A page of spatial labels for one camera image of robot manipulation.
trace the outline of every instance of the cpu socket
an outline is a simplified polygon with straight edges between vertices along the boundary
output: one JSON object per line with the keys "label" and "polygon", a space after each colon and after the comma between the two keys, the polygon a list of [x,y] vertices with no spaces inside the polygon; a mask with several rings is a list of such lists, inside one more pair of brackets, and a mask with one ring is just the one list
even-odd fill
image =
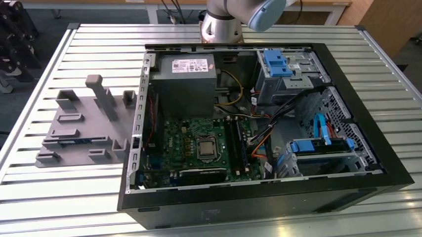
{"label": "cpu socket", "polygon": [[197,138],[197,158],[210,163],[217,159],[217,141],[214,136],[198,137]]}

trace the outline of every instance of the wooden cabinet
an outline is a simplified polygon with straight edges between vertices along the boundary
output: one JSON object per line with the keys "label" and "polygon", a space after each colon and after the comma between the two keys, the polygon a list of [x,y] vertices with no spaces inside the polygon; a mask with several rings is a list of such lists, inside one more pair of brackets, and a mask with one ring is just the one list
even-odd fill
{"label": "wooden cabinet", "polygon": [[353,0],[340,25],[363,25],[391,57],[422,26],[422,0]]}

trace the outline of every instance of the ram slot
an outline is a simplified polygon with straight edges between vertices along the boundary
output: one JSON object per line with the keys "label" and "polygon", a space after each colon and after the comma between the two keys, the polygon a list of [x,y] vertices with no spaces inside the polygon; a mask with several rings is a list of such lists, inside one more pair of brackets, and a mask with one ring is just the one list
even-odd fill
{"label": "ram slot", "polygon": [[246,151],[242,150],[242,144],[245,147],[242,133],[240,132],[238,121],[232,117],[225,119],[225,133],[226,133],[226,145],[229,150],[229,161],[233,175],[245,174],[245,159]]}

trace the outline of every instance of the aluminum slat table surface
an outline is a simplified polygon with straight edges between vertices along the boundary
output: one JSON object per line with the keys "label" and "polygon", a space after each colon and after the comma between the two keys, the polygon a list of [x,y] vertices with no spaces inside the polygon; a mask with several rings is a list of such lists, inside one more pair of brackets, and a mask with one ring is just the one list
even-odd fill
{"label": "aluminum slat table surface", "polygon": [[0,152],[0,236],[372,236],[422,235],[422,97],[368,32],[355,27],[245,28],[246,42],[326,43],[416,184],[322,215],[144,231],[117,212],[122,164],[37,168],[61,89],[93,96],[89,74],[113,94],[138,90],[148,43],[200,43],[197,25],[81,25],[67,30]]}

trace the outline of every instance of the green motherboard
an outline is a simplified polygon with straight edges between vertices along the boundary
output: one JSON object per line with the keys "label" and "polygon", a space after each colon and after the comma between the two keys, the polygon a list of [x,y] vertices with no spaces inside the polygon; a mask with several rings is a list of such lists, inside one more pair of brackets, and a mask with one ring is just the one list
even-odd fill
{"label": "green motherboard", "polygon": [[[248,138],[253,136],[250,121],[241,119],[240,124],[246,144]],[[225,168],[225,182],[261,180],[258,162],[249,164],[249,172],[233,174],[224,119],[168,120],[164,140],[162,170]],[[173,187],[169,177],[164,177],[164,174],[156,180],[157,187]]]}

